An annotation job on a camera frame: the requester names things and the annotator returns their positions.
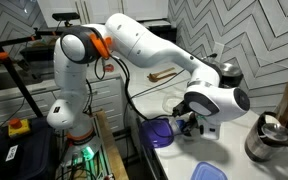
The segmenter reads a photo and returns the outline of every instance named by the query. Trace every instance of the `white countertop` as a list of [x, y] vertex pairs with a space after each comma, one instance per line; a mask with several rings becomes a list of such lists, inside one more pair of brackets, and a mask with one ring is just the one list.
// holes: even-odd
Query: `white countertop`
[[[108, 61], [115, 66], [115, 71], [109, 74], [121, 73], [122, 71], [113, 61]], [[129, 87], [130, 95], [153, 87], [159, 83], [151, 83], [147, 75], [156, 73], [170, 67], [175, 67], [176, 72], [181, 68], [177, 65], [161, 64], [150, 69], [140, 69], [126, 61], [131, 71], [131, 82]], [[95, 78], [93, 64], [88, 68], [88, 78]], [[162, 108], [163, 99], [166, 95], [172, 95], [176, 92], [184, 92], [186, 83], [189, 80], [189, 74], [183, 72], [174, 80], [158, 88], [152, 93], [134, 98], [134, 103], [138, 110], [149, 118], [156, 115], [165, 114]], [[54, 86], [53, 80], [43, 83], [27, 86], [29, 91], [41, 89], [43, 87]], [[17, 88], [0, 91], [0, 95], [8, 93], [19, 93]], [[209, 141], [200, 139], [197, 131], [194, 141], [185, 141], [183, 137], [178, 136], [174, 142], [165, 148], [156, 149], [157, 157], [170, 180], [190, 179], [196, 165], [201, 161], [221, 169], [228, 179], [288, 179], [288, 148], [284, 152], [276, 154], [274, 159], [266, 163], [254, 163], [245, 153], [245, 138], [256, 121], [258, 115], [252, 111], [246, 115], [230, 122], [222, 124], [220, 139]]]

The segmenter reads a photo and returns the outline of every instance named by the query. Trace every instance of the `wooden board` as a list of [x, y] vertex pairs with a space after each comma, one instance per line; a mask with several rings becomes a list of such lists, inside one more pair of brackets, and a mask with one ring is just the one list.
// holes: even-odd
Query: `wooden board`
[[117, 180], [128, 180], [128, 176], [121, 158], [121, 155], [115, 145], [112, 131], [108, 125], [104, 111], [96, 113], [100, 131], [102, 134], [104, 148], [111, 166], [111, 170]]

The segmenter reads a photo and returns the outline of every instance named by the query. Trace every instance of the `stainless steel pot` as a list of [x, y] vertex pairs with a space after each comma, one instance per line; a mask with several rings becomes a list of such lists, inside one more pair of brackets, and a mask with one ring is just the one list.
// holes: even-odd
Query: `stainless steel pot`
[[230, 63], [213, 62], [222, 72], [221, 84], [225, 87], [238, 87], [243, 79], [241, 69]]
[[281, 152], [285, 147], [269, 146], [263, 142], [266, 138], [261, 127], [266, 124], [266, 115], [274, 117], [276, 114], [272, 112], [264, 112], [258, 118], [252, 129], [248, 133], [244, 148], [248, 157], [256, 162], [264, 162], [270, 160], [276, 153]]

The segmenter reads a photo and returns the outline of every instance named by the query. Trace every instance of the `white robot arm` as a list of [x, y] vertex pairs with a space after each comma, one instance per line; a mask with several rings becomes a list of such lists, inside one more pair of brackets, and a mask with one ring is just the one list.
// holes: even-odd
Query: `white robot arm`
[[[63, 98], [52, 106], [47, 118], [54, 128], [69, 128], [74, 137], [80, 137], [89, 131], [85, 126], [84, 129], [78, 126], [85, 122], [81, 120], [83, 115], [80, 109], [83, 106], [81, 100], [86, 97], [85, 63], [103, 56], [103, 47], [101, 50], [93, 41], [94, 35], [90, 35], [98, 33], [103, 38], [110, 38], [110, 50], [119, 52], [138, 67], [147, 68], [171, 61], [190, 72], [192, 77], [184, 101], [194, 112], [205, 116], [206, 120], [199, 122], [203, 129], [202, 137], [218, 139], [222, 122], [240, 117], [249, 110], [249, 99], [242, 90], [219, 88], [221, 73], [218, 69], [205, 64], [175, 44], [155, 36], [133, 19], [123, 14], [115, 14], [105, 25], [85, 25], [79, 32], [68, 32], [57, 41], [54, 58], [55, 81], [62, 89]], [[78, 105], [67, 105], [68, 99], [70, 102], [77, 101]], [[56, 108], [63, 108], [62, 117], [59, 118]]]

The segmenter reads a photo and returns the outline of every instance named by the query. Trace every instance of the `wall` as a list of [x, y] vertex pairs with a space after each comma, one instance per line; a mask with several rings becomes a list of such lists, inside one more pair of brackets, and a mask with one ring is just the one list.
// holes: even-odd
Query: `wall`
[[[34, 27], [47, 27], [36, 0], [0, 0], [0, 41], [30, 36]], [[18, 54], [25, 44], [5, 46], [4, 50], [21, 58]]]
[[239, 66], [257, 113], [273, 111], [288, 80], [288, 0], [170, 0], [177, 43]]

